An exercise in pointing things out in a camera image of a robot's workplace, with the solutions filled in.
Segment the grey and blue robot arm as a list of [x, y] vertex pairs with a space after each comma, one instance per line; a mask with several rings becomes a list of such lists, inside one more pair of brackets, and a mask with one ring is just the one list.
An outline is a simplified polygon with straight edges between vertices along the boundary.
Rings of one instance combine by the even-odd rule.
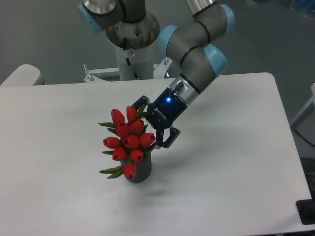
[[114, 45], [120, 79], [151, 79], [155, 73], [151, 47], [157, 43], [182, 73], [154, 101], [145, 96], [128, 110], [131, 121], [145, 118], [156, 133], [141, 135], [141, 150], [168, 148], [180, 134], [176, 118], [227, 67], [226, 56], [212, 43], [235, 24], [233, 11], [215, 0], [189, 0], [193, 23], [161, 29], [143, 0], [85, 0], [78, 11], [93, 32], [105, 32]]

